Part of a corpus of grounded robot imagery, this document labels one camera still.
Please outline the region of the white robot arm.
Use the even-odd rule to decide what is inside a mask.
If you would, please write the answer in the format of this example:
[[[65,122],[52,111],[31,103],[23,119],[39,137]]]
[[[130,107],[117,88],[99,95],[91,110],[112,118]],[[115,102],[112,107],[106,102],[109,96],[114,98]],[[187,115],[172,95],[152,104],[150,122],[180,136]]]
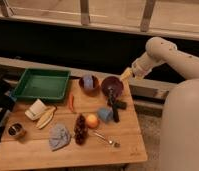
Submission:
[[[199,57],[180,51],[171,41],[152,37],[146,42],[145,52],[120,78],[143,78],[164,63],[185,80],[165,100],[159,171],[199,171]]]

